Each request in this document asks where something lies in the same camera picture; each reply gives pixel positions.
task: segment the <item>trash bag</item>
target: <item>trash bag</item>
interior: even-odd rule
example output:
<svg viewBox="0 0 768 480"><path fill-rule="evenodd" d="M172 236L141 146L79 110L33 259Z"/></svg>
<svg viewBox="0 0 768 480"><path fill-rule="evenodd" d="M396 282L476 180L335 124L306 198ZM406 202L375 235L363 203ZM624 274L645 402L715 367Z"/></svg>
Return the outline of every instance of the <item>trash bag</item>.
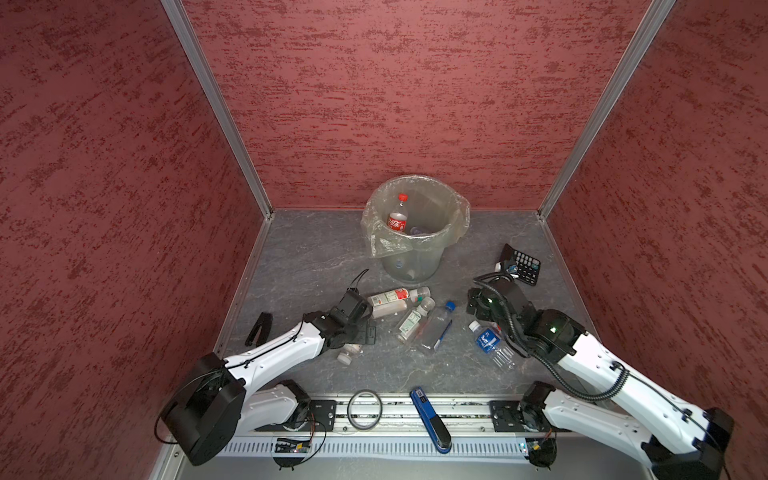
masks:
<svg viewBox="0 0 768 480"><path fill-rule="evenodd" d="M387 227L399 194L407 194L405 232ZM440 250L453 245L469 228L469 202L448 185L424 175L404 175L386 181L373 192L362 212L368 255L383 258L411 250ZM416 227L418 235L407 233Z"/></svg>

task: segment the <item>calculator keypad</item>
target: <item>calculator keypad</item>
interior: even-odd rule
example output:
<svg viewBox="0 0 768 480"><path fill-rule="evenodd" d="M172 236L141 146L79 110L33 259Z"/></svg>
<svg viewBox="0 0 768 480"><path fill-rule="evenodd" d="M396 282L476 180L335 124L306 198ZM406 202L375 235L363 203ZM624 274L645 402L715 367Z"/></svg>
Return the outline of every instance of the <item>calculator keypad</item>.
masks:
<svg viewBox="0 0 768 480"><path fill-rule="evenodd" d="M541 262L518 250L513 250L512 255L515 263L518 264L517 274L520 276L519 280L526 282L528 285L535 285L538 280L538 272L541 269Z"/></svg>

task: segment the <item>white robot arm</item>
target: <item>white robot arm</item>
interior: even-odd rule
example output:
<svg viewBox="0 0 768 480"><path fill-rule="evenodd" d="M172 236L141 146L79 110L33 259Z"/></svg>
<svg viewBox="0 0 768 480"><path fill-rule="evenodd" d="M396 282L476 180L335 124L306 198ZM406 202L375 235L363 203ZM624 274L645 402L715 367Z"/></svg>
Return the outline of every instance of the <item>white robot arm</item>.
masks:
<svg viewBox="0 0 768 480"><path fill-rule="evenodd" d="M635 458L659 480L720 477L733 431L725 412L703 410L661 388L563 312L536 310L506 271L474 282L480 288L469 290L467 312L496 322L518 353L541 361L566 390L535 382L518 411L529 429L579 432ZM558 367L600 393L569 385ZM629 415L596 405L607 399Z"/></svg>
<svg viewBox="0 0 768 480"><path fill-rule="evenodd" d="M328 349L364 343L358 341L361 334L365 339L375 329L367 325L371 311L357 288L349 288L328 313L307 313L288 333L268 343L224 360L209 353L197 360L158 421L164 421L192 465L213 458L236 433L272 423L301 423L310 398L295 382L258 390Z"/></svg>

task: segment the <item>red wall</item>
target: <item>red wall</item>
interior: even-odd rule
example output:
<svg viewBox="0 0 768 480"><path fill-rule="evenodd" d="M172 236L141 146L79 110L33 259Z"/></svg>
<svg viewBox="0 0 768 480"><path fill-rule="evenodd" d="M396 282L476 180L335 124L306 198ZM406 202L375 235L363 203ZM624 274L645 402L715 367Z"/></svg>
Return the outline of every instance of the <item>red wall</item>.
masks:
<svg viewBox="0 0 768 480"><path fill-rule="evenodd" d="M187 0L276 207L438 177L538 208L648 0Z"/></svg>
<svg viewBox="0 0 768 480"><path fill-rule="evenodd" d="M0 26L0 478L141 480L260 214L160 2Z"/></svg>
<svg viewBox="0 0 768 480"><path fill-rule="evenodd" d="M550 224L592 319L768 462L768 4L678 0Z"/></svg>

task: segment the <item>coca-cola bottle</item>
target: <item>coca-cola bottle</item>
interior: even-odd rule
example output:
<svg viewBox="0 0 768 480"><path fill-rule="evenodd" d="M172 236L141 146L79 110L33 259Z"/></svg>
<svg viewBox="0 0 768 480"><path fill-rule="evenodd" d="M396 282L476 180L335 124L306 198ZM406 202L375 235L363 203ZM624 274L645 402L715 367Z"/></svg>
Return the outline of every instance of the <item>coca-cola bottle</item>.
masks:
<svg viewBox="0 0 768 480"><path fill-rule="evenodd" d="M389 214L389 220L386 224L395 231L404 232L406 231L406 220L408 220L408 208L406 207L408 195L400 194L397 198L400 200L400 205Z"/></svg>

